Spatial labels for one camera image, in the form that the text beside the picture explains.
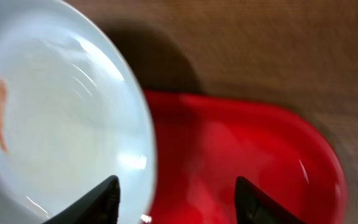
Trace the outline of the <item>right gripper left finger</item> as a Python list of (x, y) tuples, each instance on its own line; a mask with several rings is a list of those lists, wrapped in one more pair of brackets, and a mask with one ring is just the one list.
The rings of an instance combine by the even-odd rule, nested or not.
[(44, 224), (117, 224), (121, 188), (111, 175)]

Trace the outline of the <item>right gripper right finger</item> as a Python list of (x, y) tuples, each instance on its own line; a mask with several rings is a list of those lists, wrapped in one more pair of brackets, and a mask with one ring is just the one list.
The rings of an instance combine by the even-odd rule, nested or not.
[(238, 224), (305, 224), (242, 176), (236, 178), (234, 204)]

